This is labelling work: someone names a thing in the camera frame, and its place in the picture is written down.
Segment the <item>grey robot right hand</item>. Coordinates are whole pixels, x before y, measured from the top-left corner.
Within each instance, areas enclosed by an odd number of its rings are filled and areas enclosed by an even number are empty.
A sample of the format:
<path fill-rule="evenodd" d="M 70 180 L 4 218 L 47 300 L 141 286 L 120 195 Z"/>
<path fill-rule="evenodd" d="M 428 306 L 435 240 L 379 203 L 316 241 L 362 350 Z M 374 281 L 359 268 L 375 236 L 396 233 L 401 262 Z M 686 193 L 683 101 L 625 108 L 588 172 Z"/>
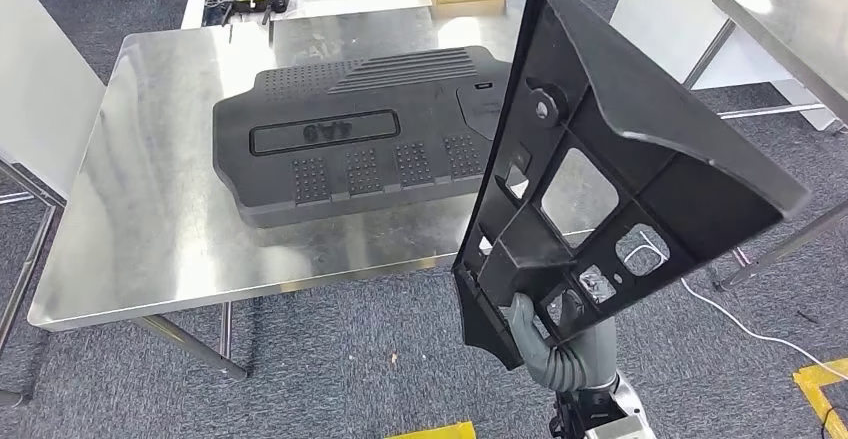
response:
<path fill-rule="evenodd" d="M 616 324 L 609 318 L 568 342 L 549 346 L 534 325 L 532 300 L 513 295 L 507 322 L 531 378 L 557 392 L 601 389 L 617 379 Z"/>

